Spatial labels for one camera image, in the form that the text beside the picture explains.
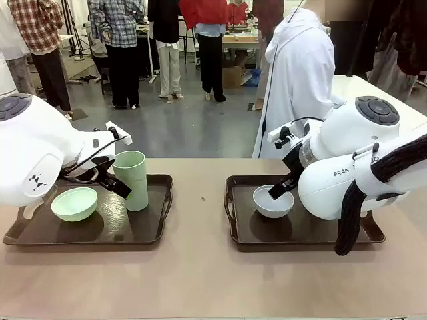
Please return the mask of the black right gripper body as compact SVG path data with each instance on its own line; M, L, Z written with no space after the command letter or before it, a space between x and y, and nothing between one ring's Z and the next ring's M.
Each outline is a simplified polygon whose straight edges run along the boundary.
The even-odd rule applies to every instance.
M300 148L301 145L296 145L282 159L286 167L290 170L290 178L294 181L298 181L300 175L304 172L304 166L300 161Z

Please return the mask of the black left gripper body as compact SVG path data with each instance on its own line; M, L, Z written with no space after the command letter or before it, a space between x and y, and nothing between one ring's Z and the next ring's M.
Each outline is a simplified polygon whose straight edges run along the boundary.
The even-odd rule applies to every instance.
M114 164L115 158L100 156L94 157L91 162L95 164L93 168L95 170L94 182L103 187L115 187L115 177L108 172L109 168Z

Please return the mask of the white bowl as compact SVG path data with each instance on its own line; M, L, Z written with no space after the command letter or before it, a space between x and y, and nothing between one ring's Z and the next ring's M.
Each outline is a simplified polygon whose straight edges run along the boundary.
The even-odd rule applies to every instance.
M274 200L268 192L272 187L273 185L260 186L253 192L252 197L261 215L271 219L282 218L292 210L294 197L290 192L285 192Z

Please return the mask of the pale green tall cup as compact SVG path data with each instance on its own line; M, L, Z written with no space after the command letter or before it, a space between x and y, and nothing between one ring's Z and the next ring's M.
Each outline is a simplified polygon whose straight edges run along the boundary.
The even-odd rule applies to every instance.
M149 204L145 160L145 155L140 151L124 151L115 156L115 176L131 189L125 198L128 211L141 211Z

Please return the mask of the pale green bowl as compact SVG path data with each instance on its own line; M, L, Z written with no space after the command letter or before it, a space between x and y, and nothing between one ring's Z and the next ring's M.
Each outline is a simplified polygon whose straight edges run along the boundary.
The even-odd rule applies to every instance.
M89 187L76 187L64 191L51 203L51 210L66 222L78 222L88 218L97 208L97 192Z

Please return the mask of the dark brown serving tray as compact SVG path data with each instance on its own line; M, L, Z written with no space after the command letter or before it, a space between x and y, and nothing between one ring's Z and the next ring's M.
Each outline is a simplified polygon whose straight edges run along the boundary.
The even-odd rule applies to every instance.
M290 247L331 251L340 222L325 221L311 215L302 206L295 189L292 190L294 206L284 217L271 219L258 212L253 192L282 178L282 175L232 175L226 179L224 209L230 237L238 251L284 252Z
M97 191L97 209L88 218L66 222L56 217L51 204L56 196L75 187L60 181L36 207L32 218L24 217L20 207L17 218L3 237L6 245L153 245L165 227L172 204L173 178L170 175L147 176L149 205L142 211L128 211L124 200L101 186Z

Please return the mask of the blue plastic bag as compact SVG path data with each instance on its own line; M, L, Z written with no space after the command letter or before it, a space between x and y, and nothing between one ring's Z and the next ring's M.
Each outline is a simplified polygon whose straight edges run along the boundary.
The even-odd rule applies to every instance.
M245 87L258 87L260 83L261 70L260 69L250 69L249 70L251 77L244 83Z

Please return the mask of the person in blue plaid shirt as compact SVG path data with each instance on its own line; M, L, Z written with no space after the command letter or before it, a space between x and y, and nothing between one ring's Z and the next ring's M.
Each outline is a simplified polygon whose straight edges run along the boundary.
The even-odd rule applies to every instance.
M93 37L107 50L113 106L137 109L137 24L145 17L144 0L87 0L87 4Z

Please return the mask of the black tripod stand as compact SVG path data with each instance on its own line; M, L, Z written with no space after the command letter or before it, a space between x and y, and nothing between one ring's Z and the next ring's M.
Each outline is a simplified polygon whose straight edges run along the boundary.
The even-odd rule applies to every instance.
M74 31L73 37L69 40L70 43L70 56L74 58L75 61L84 61L84 51L83 41L79 36L77 31Z

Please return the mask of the person in black top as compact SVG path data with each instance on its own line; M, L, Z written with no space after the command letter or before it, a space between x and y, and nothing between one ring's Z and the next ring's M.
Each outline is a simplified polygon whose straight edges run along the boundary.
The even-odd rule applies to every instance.
M182 99L179 68L179 0L148 0L151 37L159 56L161 93L168 102Z

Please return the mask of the black hanging garment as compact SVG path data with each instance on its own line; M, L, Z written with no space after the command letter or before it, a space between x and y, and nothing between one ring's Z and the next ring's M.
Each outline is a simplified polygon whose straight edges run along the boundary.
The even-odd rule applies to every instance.
M365 22L331 21L330 38L334 45L335 75L365 77L359 59L366 30Z

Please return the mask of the grey hanging garment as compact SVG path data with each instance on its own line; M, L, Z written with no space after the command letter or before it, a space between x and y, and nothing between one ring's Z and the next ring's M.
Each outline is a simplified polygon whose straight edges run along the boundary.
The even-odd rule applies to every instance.
M405 103L416 83L416 77L405 74L399 68L398 52L394 48L395 38L393 35L387 48L375 53L373 70L369 73L368 82Z

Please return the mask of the person in red plaid shirt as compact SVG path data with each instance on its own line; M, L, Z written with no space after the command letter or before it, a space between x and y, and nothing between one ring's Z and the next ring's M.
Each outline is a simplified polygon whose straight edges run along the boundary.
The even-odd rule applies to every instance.
M7 0L16 26L39 74L47 102L68 120L73 111L61 64L62 13L55 0Z

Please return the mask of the seated person in red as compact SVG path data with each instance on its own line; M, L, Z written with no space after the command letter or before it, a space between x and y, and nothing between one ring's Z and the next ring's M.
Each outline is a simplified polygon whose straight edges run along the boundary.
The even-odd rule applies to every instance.
M245 0L230 0L228 3L228 23L230 25L245 25L247 8L248 4Z

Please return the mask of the dark maroon hanging garment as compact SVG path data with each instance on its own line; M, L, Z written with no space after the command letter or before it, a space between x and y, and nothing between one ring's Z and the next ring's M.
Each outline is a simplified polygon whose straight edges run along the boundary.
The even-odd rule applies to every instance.
M427 0L398 0L383 33L393 34L400 70L413 76L427 71Z

